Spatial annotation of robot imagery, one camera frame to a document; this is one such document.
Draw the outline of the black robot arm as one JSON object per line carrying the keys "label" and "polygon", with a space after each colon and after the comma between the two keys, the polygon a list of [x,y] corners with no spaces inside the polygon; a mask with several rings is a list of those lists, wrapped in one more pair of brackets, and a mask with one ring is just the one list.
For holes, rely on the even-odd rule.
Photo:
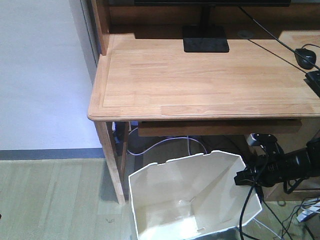
{"label": "black robot arm", "polygon": [[237,186],[272,187],[283,183],[289,192],[287,185],[290,181],[296,182],[292,188],[296,188],[303,180],[320,175],[320,139],[310,140],[305,148],[289,153],[283,153],[279,144],[270,142],[262,145],[265,154],[255,157],[246,168],[236,173],[234,182]]}

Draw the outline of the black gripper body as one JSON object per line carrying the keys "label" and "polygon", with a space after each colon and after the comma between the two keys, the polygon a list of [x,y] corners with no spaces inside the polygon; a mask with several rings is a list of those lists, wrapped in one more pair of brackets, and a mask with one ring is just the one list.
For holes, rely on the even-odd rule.
{"label": "black gripper body", "polygon": [[251,165],[236,173],[234,183],[236,186],[273,187],[288,181],[286,171],[289,167],[290,157],[287,154],[260,155]]}

